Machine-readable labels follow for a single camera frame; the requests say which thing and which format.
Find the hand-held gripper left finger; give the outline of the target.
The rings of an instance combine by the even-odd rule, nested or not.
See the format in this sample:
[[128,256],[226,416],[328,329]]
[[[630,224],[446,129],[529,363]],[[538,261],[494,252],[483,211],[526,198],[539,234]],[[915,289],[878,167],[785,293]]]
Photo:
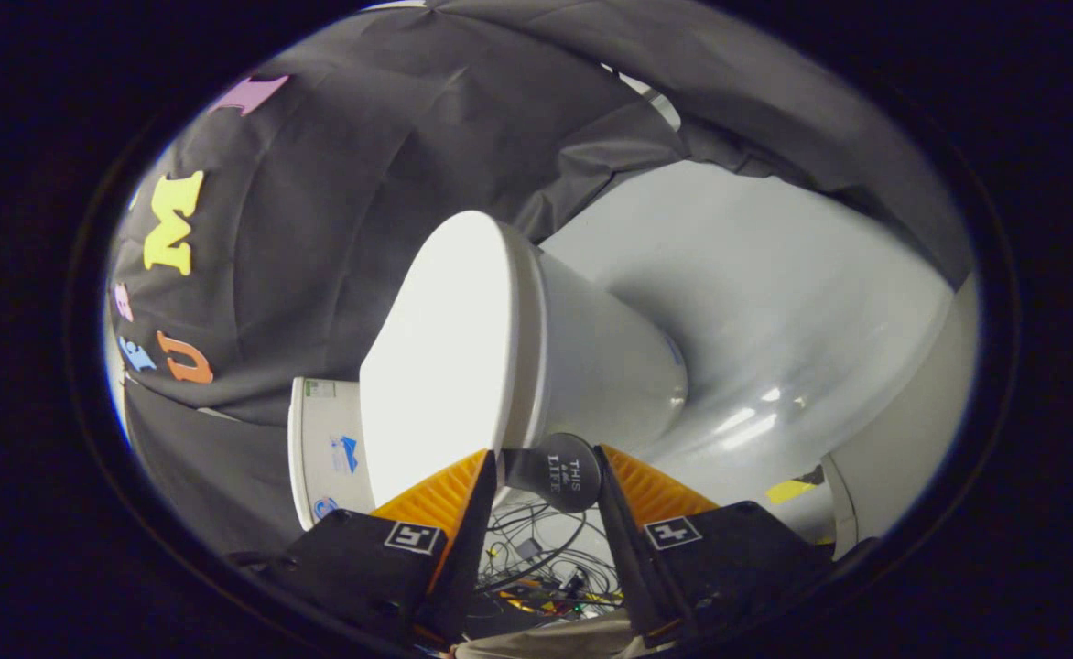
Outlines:
[[444,651],[477,584],[496,475],[482,449],[373,512],[332,510],[285,550],[236,551],[230,562],[354,643]]

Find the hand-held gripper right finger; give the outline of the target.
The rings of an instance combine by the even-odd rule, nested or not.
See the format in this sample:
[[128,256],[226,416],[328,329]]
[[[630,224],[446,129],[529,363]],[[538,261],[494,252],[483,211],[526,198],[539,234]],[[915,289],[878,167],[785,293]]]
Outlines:
[[598,510],[624,610],[648,648],[782,618],[874,551],[868,538],[834,559],[754,501],[718,506],[616,448],[594,454]]

